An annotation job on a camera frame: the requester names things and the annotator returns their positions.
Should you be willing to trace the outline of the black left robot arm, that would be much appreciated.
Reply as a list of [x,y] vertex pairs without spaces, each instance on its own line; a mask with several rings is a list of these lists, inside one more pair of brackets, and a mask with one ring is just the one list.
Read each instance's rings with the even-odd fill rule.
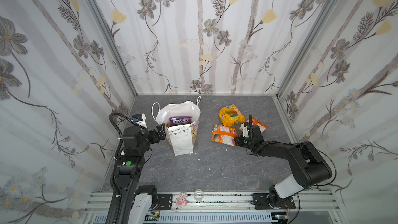
[[119,134],[115,164],[110,178],[113,196],[107,213],[107,224],[142,224],[149,211],[159,210],[161,202],[156,186],[138,186],[150,145],[166,138],[166,126],[148,130],[131,118],[117,112],[109,121]]

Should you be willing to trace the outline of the white cartoon paper bag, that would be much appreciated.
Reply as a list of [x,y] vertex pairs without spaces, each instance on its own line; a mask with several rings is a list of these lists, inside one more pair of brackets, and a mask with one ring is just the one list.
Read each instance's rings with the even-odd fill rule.
[[[197,101],[185,101],[179,104],[168,104],[161,108],[158,102],[153,103],[151,108],[152,118],[157,124],[165,124],[166,139],[173,148],[174,155],[187,155],[193,153],[196,143],[201,110],[199,103],[201,97],[198,96]],[[170,117],[174,116],[191,116],[192,122],[186,125],[170,126]]]

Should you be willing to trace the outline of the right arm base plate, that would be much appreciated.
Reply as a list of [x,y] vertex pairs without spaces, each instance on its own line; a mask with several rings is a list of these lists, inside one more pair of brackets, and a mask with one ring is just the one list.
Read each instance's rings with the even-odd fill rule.
[[296,205],[292,197],[280,198],[276,193],[266,194],[252,194],[251,203],[255,209],[268,209],[268,210],[289,210],[296,209]]

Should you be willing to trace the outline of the purple snack pack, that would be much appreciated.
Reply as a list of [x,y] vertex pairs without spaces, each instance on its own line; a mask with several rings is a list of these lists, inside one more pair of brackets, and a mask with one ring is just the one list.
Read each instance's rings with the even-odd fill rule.
[[169,118],[170,126],[186,125],[192,122],[191,116],[174,116]]

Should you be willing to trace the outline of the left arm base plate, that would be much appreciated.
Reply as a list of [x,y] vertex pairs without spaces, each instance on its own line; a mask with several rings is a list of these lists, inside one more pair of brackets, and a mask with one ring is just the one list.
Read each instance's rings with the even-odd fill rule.
[[155,203],[155,206],[151,209],[151,211],[170,211],[172,209],[172,204],[172,194],[159,194],[158,201]]

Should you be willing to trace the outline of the orange white snack pack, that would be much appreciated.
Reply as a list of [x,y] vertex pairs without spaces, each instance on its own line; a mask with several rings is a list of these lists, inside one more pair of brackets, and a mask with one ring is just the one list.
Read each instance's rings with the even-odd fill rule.
[[260,132],[263,133],[268,129],[268,127],[263,124],[261,121],[257,120],[256,118],[252,117],[252,124],[257,125],[260,128]]

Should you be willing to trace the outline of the orange chips pack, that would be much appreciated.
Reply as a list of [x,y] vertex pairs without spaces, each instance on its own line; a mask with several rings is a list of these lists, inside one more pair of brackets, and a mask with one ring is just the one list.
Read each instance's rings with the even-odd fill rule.
[[237,128],[225,127],[214,124],[212,129],[211,141],[229,146],[235,146],[234,139],[237,137]]

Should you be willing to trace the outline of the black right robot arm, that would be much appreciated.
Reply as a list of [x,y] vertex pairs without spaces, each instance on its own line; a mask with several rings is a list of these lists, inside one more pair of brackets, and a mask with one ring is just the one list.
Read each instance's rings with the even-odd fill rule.
[[260,127],[252,124],[252,116],[241,125],[242,134],[234,141],[249,155],[286,160],[291,174],[271,186],[266,194],[253,194],[256,209],[295,209],[293,196],[333,176],[332,169],[321,152],[311,142],[282,143],[266,141]]

